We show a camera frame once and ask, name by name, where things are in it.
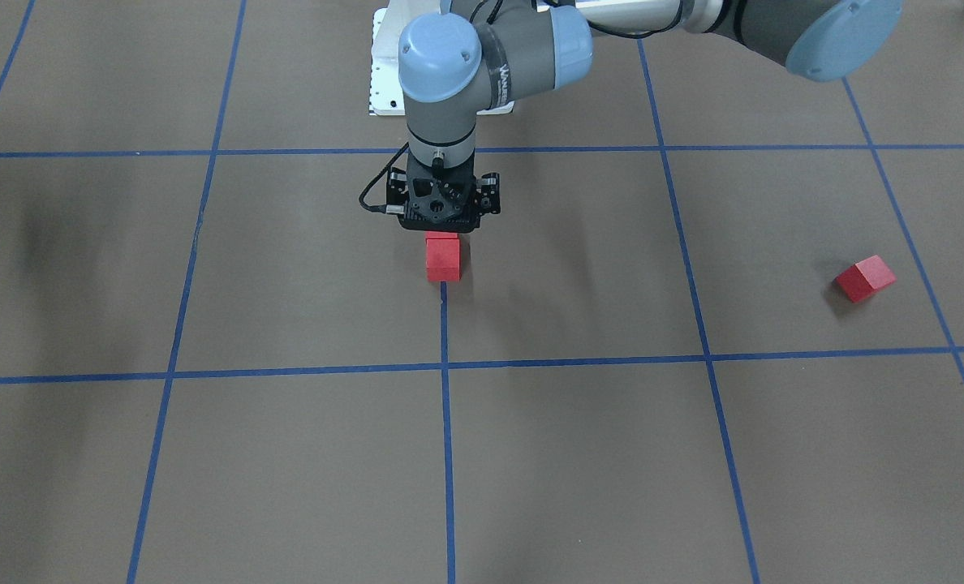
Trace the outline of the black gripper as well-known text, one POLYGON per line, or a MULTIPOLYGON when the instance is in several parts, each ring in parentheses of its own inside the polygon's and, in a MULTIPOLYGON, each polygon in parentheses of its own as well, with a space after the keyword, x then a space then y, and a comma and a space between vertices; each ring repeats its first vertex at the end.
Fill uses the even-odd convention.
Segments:
POLYGON ((419 161, 409 161, 406 174, 392 169, 386 177, 386 214, 400 216, 405 230, 471 233, 482 215, 501 213, 500 174, 479 178, 478 190, 474 170, 472 161, 438 171, 419 161))

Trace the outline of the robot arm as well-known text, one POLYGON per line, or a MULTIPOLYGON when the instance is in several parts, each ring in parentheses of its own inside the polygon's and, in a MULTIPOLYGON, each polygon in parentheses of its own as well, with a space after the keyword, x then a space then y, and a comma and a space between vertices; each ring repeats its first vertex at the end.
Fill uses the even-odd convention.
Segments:
POLYGON ((386 163, 385 202, 360 207, 407 230, 477 229, 500 211, 498 174, 474 171, 478 115, 581 81, 598 36, 715 34, 828 82, 867 63, 901 15, 901 1, 392 1, 372 63, 394 75, 407 168, 386 163))

